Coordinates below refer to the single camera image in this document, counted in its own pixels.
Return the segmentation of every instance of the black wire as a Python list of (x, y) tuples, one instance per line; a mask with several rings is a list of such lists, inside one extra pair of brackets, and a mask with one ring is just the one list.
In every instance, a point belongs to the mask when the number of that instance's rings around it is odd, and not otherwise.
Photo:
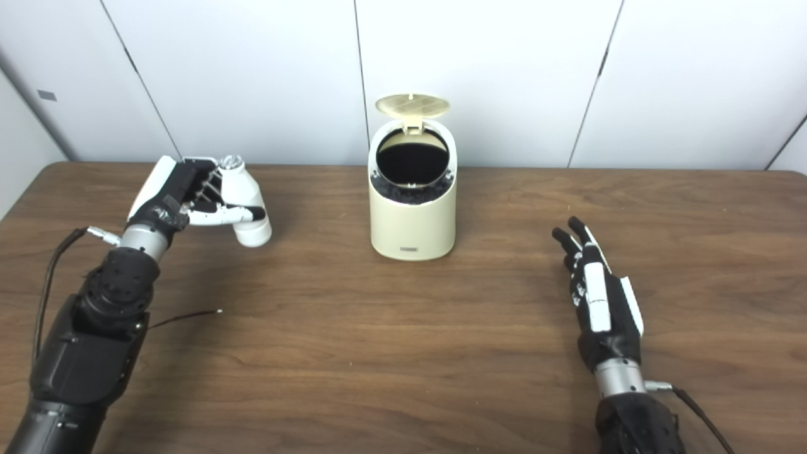
[(180, 315), (180, 316), (177, 316), (177, 317), (169, 318), (168, 320), (163, 320), (162, 322), (156, 323), (154, 325), (151, 325), (149, 327), (149, 329), (153, 330), (154, 328), (157, 328), (157, 327), (163, 326), (163, 325), (168, 325), (169, 323), (176, 322), (177, 320), (183, 320), (185, 318), (191, 318), (191, 317), (198, 317), (200, 315), (211, 315), (213, 313), (219, 313), (219, 310), (218, 309), (216, 309), (216, 310), (203, 310), (203, 311), (200, 311), (200, 312), (194, 312), (194, 313), (188, 313), (188, 314), (185, 314), (185, 315)]
[(687, 404), (687, 406), (690, 409), (692, 409), (692, 411), (695, 412), (695, 414), (697, 414), (699, 418), (704, 420), (706, 426), (712, 431), (714, 436), (717, 437), (717, 441), (719, 441), (720, 444), (723, 445), (725, 451), (728, 452), (729, 454), (734, 454), (734, 450), (731, 448), (731, 446), (729, 446), (729, 442), (725, 440), (723, 435), (717, 429), (717, 426), (712, 424), (712, 421), (709, 420), (709, 418), (706, 416), (706, 413), (698, 406), (698, 404), (695, 403), (695, 401), (691, 397), (689, 397), (689, 394), (687, 394), (687, 392), (684, 391), (683, 389), (676, 388), (675, 386), (673, 386), (672, 392), (675, 393), (675, 395), (678, 396), (679, 399), (684, 401), (684, 403)]
[(31, 352), (31, 367), (36, 364), (36, 358), (40, 355), (40, 346), (42, 344), (42, 325), (45, 320), (45, 308), (48, 306), (48, 296), (50, 296), (50, 286), (53, 281), (53, 270), (56, 269), (56, 263), (59, 262), (59, 257), (70, 247), (77, 239), (84, 236), (87, 228), (75, 229), (70, 235), (62, 240), (61, 244), (53, 251), (53, 256), (48, 264), (48, 270), (45, 272), (45, 283), (42, 287), (42, 296), (40, 298), (39, 312), (36, 314), (36, 323), (34, 324), (34, 348)]

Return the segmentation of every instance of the open lid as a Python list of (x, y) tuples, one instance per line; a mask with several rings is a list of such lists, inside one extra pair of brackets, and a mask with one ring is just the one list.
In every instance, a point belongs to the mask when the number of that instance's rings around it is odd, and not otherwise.
[(403, 132), (422, 134), (423, 119), (435, 118), (449, 110), (449, 102), (432, 95), (415, 93), (385, 96), (375, 102), (384, 115), (403, 120)]

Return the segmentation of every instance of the white wall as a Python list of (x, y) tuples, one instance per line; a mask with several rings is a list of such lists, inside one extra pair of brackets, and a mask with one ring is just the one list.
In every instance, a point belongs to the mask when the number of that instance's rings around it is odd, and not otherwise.
[(106, 0), (179, 152), (366, 160), (353, 0)]
[(0, 72), (0, 219), (46, 165), (65, 156)]
[(370, 133), (375, 101), (439, 95), (464, 166), (566, 166), (619, 0), (357, 0)]
[(794, 170), (807, 175), (807, 122), (793, 135), (782, 153), (771, 164), (770, 170)]
[(0, 68), (82, 160), (360, 164), (423, 91), (465, 166), (763, 169), (807, 106), (803, 0), (625, 0), (599, 78), (621, 0), (105, 2), (148, 92), (100, 0), (0, 0)]
[(573, 167), (763, 169), (807, 109), (804, 0), (625, 0)]
[(0, 69), (71, 157), (177, 156), (98, 0), (0, 0)]

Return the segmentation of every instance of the trash can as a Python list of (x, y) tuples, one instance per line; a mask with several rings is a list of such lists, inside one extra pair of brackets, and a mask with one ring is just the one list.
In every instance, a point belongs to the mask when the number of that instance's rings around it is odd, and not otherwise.
[(432, 120), (449, 104), (430, 95), (392, 95), (376, 104), (395, 118), (373, 136), (367, 162), (373, 247), (398, 260), (449, 253), (456, 237), (457, 148)]

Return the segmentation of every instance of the robotic hand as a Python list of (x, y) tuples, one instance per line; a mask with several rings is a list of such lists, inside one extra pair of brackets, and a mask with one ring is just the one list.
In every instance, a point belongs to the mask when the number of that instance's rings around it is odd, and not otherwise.
[(233, 224), (245, 246), (259, 246), (272, 234), (260, 188), (239, 157), (163, 157), (140, 190), (122, 237), (89, 227), (63, 242), (66, 247), (89, 231), (115, 247), (68, 297), (41, 352), (35, 346), (31, 400), (6, 454), (92, 452), (143, 345), (158, 263), (188, 224)]
[(578, 218), (552, 237), (560, 242), (571, 273), (569, 286), (580, 325), (578, 350), (600, 389), (596, 429), (600, 454), (684, 454), (677, 418), (647, 393), (639, 366), (642, 314), (627, 277), (611, 272), (600, 245)]

